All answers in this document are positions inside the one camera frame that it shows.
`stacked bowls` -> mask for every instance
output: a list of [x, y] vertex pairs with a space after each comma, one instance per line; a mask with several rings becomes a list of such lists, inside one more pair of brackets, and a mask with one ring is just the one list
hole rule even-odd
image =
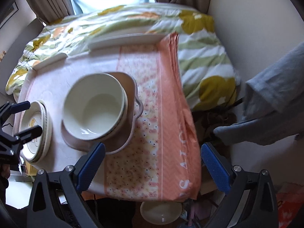
[[120, 82], [110, 74], [92, 74], [70, 89], [63, 107], [66, 130], [80, 140], [108, 139], [127, 118], [128, 99]]

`hand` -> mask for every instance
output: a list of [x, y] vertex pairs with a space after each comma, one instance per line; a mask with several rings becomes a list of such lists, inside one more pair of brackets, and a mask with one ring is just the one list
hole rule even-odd
[[1, 176], [5, 179], [8, 179], [11, 175], [10, 165], [9, 164], [2, 164], [1, 165]]

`blue gripper pad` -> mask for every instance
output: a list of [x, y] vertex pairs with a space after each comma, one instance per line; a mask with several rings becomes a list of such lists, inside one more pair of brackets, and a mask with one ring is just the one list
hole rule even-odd
[[89, 152], [87, 155], [89, 155], [89, 158], [86, 160], [84, 166], [78, 173], [76, 185], [76, 190], [78, 193], [86, 191], [89, 188], [98, 168], [100, 167], [103, 159], [105, 158], [104, 144], [99, 143], [94, 149], [94, 151]]
[[218, 190], [224, 192], [227, 195], [231, 188], [230, 176], [207, 143], [204, 143], [201, 147], [201, 157]]

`person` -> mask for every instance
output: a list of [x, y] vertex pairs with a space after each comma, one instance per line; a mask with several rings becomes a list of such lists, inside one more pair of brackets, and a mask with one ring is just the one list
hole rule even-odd
[[[0, 165], [0, 199], [12, 217], [13, 221], [20, 228], [30, 228], [26, 226], [27, 208], [17, 209], [6, 204], [6, 189], [9, 186], [8, 178], [10, 177], [10, 165]], [[87, 200], [86, 204], [95, 214], [95, 207], [97, 206], [98, 220], [104, 228], [132, 228], [132, 218], [135, 214], [135, 202], [120, 201], [111, 198], [97, 199], [95, 205], [94, 200]], [[68, 204], [61, 205], [61, 211], [65, 221], [73, 227], [80, 227], [75, 220], [74, 215], [69, 209]]]

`stacked plates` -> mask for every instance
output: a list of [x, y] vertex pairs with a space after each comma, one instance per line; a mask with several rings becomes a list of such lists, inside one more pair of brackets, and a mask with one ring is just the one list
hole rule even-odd
[[43, 100], [31, 103], [31, 107], [23, 114], [19, 131], [39, 125], [42, 127], [42, 135], [31, 142], [24, 144], [22, 153], [31, 164], [37, 164], [47, 154], [52, 137], [51, 117]]

